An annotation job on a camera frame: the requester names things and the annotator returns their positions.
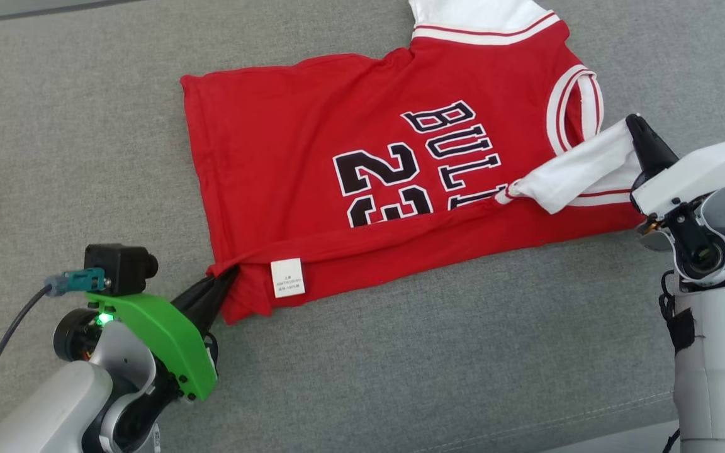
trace green bracket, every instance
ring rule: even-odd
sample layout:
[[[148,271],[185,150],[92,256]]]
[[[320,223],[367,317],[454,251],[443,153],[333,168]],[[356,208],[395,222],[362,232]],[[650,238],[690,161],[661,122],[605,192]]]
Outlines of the green bracket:
[[[132,330],[178,378],[184,394],[201,400],[214,390],[216,372],[198,328],[169,301],[152,294],[104,296],[86,293],[99,304],[100,313],[110,313]]]

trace white tape on cable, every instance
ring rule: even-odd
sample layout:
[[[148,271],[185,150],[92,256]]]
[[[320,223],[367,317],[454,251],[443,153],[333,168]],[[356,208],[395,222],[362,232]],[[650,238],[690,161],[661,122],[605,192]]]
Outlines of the white tape on cable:
[[[641,171],[631,133],[622,120],[536,167],[495,199],[506,204],[514,198],[533,198],[555,214],[582,194],[628,190]]]

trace garment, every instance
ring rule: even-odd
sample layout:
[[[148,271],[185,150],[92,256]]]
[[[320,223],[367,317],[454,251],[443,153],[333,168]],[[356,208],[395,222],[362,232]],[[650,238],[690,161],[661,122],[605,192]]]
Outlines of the garment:
[[[434,267],[639,221],[630,182],[558,214],[498,190],[602,121],[569,30],[530,0],[412,0],[409,48],[185,75],[184,107],[227,322]],[[306,293],[275,298],[271,261]]]

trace red t-shirt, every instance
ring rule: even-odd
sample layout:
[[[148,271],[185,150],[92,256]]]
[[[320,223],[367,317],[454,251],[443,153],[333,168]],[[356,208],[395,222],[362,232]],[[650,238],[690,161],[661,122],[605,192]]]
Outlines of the red t-shirt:
[[[599,131],[595,74],[530,0],[413,0],[409,48],[185,75],[215,264],[235,322],[482,255],[632,227],[627,193],[550,215],[495,193]],[[271,261],[306,293],[276,298]]]

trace black cable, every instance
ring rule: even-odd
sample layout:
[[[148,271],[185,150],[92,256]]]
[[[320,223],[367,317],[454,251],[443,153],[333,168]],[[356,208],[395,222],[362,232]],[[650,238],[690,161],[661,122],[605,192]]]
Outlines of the black cable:
[[[46,293],[49,292],[49,290],[52,289],[52,286],[48,284],[48,286],[44,286],[40,291],[35,293],[34,296],[32,296],[32,299],[30,299],[29,302],[26,302],[26,306],[24,306],[23,309],[16,315],[15,319],[11,322],[11,326],[8,327],[7,330],[5,330],[5,335],[2,337],[2,341],[0,341],[0,357],[2,356],[3,350],[5,350],[5,347],[8,346],[8,342],[13,336],[13,333],[15,333],[16,328],[18,328],[18,324],[21,324],[22,320],[24,319],[24,316],[26,316],[27,313],[30,312],[32,307],[35,306],[35,304],[40,301],[40,299],[46,295]]]
[[[672,436],[667,438],[667,444],[665,444],[665,449],[662,450],[662,453],[670,453],[670,449],[673,448],[673,445],[676,444],[676,441],[678,440],[678,436],[682,434],[682,429],[679,428],[676,430],[675,433],[673,433]]]

